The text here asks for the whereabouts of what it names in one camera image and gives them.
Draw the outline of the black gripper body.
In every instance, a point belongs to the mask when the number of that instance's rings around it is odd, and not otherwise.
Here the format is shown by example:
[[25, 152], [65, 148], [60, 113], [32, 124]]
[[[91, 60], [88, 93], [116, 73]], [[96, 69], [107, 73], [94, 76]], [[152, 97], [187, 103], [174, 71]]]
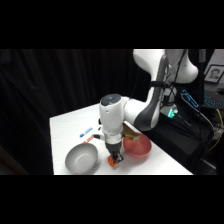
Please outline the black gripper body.
[[122, 143], [116, 143], [116, 144], [106, 144], [106, 148], [109, 151], [110, 154], [112, 154], [113, 152], [119, 152], [121, 149]]

